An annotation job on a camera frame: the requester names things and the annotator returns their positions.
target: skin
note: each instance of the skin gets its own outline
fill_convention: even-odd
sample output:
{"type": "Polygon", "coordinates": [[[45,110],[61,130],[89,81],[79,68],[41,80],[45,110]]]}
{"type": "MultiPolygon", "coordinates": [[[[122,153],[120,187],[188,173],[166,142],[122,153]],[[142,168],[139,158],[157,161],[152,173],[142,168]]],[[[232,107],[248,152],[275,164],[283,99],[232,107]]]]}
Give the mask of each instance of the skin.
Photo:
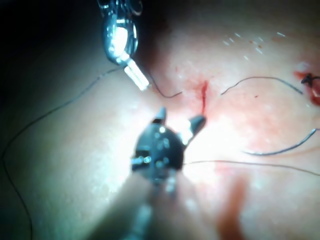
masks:
{"type": "MultiPolygon", "coordinates": [[[[154,31],[141,28],[152,34],[152,41],[141,33],[136,59],[166,94],[183,91],[182,96],[165,99],[155,88],[140,92],[117,71],[20,136],[6,162],[31,214],[34,239],[101,237],[101,228],[113,226],[108,220],[133,219],[134,209],[145,202],[155,212],[151,233],[167,233],[168,239],[319,239],[316,175],[235,163],[187,164],[178,173],[180,191],[172,203],[164,192],[154,200],[150,183],[130,173],[137,138],[160,107],[167,107],[167,125],[175,131],[182,120],[202,112],[201,102],[192,98],[202,80],[210,89],[207,124],[186,150],[186,163],[269,163],[320,173],[318,132],[286,154],[241,152],[286,148],[320,128],[319,107],[297,74],[320,75],[316,6],[197,1],[183,6],[168,2],[162,9],[149,4],[149,14],[158,9],[163,21],[154,31]],[[259,37],[263,41],[257,47],[259,37]],[[251,79],[220,95],[253,76],[281,78],[304,94],[277,81],[251,79]],[[189,199],[196,202],[197,213],[188,208],[189,199]],[[176,225],[168,224],[175,219],[176,225]]],[[[101,22],[97,5],[83,3],[56,38],[8,60],[1,85],[1,149],[17,129],[115,67],[103,51],[101,22]]],[[[1,169],[1,194],[6,196],[1,219],[8,224],[1,237],[26,239],[28,218],[3,173],[1,169]]]]}

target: skin surface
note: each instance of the skin surface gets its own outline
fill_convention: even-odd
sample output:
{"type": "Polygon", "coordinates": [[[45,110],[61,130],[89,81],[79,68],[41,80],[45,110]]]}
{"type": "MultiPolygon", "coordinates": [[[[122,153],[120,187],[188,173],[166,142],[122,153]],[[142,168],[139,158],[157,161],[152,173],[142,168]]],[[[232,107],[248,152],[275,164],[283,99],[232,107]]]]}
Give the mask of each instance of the skin surface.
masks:
{"type": "MultiPolygon", "coordinates": [[[[175,231],[163,222],[153,223],[155,232],[166,231],[173,239],[214,239],[216,234],[240,240],[319,239],[319,176],[214,162],[286,165],[320,173],[318,132],[285,154],[242,153],[281,150],[320,128],[320,108],[311,101],[317,99],[313,93],[318,88],[300,84],[305,73],[320,75],[317,6],[279,1],[145,5],[136,60],[166,95],[182,94],[163,98],[155,85],[140,92],[117,71],[21,135],[5,159],[29,209],[34,239],[87,239],[104,219],[119,213],[110,211],[123,206],[115,197],[130,175],[137,138],[162,106],[168,110],[167,125],[175,131],[187,118],[201,113],[207,117],[205,128],[185,152],[185,162],[213,162],[187,164],[179,173],[179,188],[184,189],[179,210],[163,207],[165,194],[153,201],[156,213],[179,223],[175,231]],[[285,80],[303,94],[276,80],[252,78],[220,95],[255,76],[285,80]],[[201,88],[197,90],[204,82],[205,108],[201,88]],[[190,217],[196,215],[187,207],[190,198],[198,203],[204,224],[190,217]]],[[[115,67],[103,51],[101,23],[96,3],[80,2],[55,37],[7,54],[0,92],[2,150],[17,130],[115,67]]],[[[0,172],[5,223],[0,238],[26,239],[28,218],[4,169],[0,172]]],[[[146,197],[136,200],[139,205],[150,193],[148,183],[136,177],[129,179],[131,189],[137,190],[122,199],[135,199],[142,191],[146,197]]],[[[132,218],[129,212],[122,218],[132,218]]]]}

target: metal jaw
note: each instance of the metal jaw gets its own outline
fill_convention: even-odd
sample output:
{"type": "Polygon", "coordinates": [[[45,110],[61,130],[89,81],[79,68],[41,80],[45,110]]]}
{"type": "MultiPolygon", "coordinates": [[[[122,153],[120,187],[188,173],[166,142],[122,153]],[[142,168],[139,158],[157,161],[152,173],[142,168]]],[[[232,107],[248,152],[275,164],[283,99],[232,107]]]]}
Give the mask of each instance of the metal jaw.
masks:
{"type": "Polygon", "coordinates": [[[176,172],[184,163],[184,152],[206,123],[202,115],[188,120],[188,126],[175,133],[165,126],[167,111],[163,107],[140,135],[132,158],[133,172],[140,172],[154,186],[165,184],[167,193],[175,194],[176,172]]]}
{"type": "Polygon", "coordinates": [[[106,57],[124,72],[141,90],[150,83],[132,59],[138,48],[138,33],[132,15],[140,15],[142,4],[139,0],[112,0],[106,5],[98,1],[103,16],[102,38],[106,57]]]}

